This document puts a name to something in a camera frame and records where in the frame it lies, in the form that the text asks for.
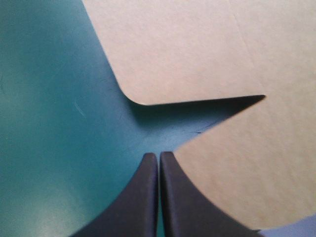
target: brown cardboard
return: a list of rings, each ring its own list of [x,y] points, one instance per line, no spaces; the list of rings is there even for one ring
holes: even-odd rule
[[[277,227],[316,213],[316,2],[231,2],[267,98],[175,155],[222,210]]]
[[[83,2],[135,102],[267,95],[175,152],[212,202],[254,229],[316,212],[316,1]]]
[[[122,91],[134,102],[263,93],[226,0],[83,3]]]

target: green surface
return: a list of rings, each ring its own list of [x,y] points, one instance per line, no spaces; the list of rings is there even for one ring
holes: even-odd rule
[[[113,201],[143,153],[174,150],[243,106],[137,105],[81,1],[2,0],[0,236],[72,234]]]

